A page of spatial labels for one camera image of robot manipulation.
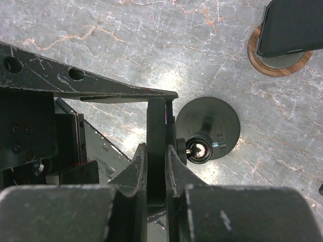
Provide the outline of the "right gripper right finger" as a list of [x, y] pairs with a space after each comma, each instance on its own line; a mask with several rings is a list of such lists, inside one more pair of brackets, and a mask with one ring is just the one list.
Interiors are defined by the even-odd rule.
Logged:
[[322, 241], [305, 199], [294, 189], [211, 186], [165, 155], [169, 241]]

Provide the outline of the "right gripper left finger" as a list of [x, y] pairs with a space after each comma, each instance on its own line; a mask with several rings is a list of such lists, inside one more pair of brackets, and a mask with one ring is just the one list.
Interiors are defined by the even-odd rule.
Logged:
[[4, 189], [1, 241], [147, 241], [146, 145], [107, 185]]

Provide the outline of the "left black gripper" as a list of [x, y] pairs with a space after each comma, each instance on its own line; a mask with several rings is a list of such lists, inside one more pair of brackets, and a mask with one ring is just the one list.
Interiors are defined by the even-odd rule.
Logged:
[[56, 110], [62, 101], [53, 96], [97, 103], [178, 98], [174, 91], [132, 86], [5, 42], [1, 88], [2, 187], [99, 183], [98, 163], [87, 157], [84, 116], [66, 106]]

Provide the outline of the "black round base phone stand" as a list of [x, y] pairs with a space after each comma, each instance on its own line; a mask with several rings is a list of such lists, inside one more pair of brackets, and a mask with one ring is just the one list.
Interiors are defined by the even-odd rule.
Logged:
[[227, 102], [199, 97], [183, 106], [175, 120], [177, 154], [182, 163], [204, 164], [229, 154], [240, 138], [240, 120]]

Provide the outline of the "black phone on wooden stand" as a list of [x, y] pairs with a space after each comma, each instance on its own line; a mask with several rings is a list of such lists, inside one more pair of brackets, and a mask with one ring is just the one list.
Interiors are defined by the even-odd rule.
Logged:
[[271, 1], [264, 12], [257, 54], [276, 57], [322, 49], [322, 1]]

